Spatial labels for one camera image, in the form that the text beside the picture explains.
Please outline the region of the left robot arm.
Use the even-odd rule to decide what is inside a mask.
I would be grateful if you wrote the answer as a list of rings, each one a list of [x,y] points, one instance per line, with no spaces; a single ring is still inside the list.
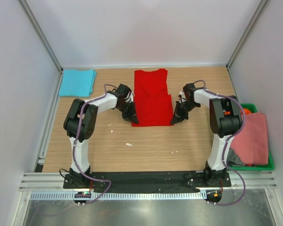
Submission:
[[[92,181],[91,166],[88,160],[89,139],[95,130],[98,114],[117,109],[125,121],[138,124],[138,117],[132,90],[120,84],[113,90],[89,100],[75,99],[67,113],[63,128],[67,132],[72,148],[72,163],[64,176],[64,188],[87,188]]]

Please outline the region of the red t-shirt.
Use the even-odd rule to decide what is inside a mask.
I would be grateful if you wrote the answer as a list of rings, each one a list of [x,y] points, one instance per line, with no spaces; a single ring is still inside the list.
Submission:
[[[133,127],[171,126],[172,97],[168,93],[166,69],[134,72],[134,103],[139,123]]]

